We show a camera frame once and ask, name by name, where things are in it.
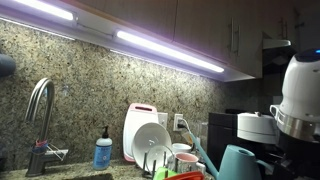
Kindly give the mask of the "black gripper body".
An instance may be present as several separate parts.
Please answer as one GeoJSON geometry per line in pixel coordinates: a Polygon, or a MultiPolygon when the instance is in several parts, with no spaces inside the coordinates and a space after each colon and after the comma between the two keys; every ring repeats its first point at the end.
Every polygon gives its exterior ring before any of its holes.
{"type": "Polygon", "coordinates": [[[320,180],[320,144],[280,133],[283,156],[275,162],[272,180],[320,180]]]}

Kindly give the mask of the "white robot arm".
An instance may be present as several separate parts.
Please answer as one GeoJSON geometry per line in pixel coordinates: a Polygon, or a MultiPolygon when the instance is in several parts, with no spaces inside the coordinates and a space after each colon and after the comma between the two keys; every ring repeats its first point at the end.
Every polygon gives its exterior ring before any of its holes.
{"type": "Polygon", "coordinates": [[[282,85],[283,100],[274,113],[279,129],[273,180],[320,180],[320,49],[295,54],[282,85]]]}

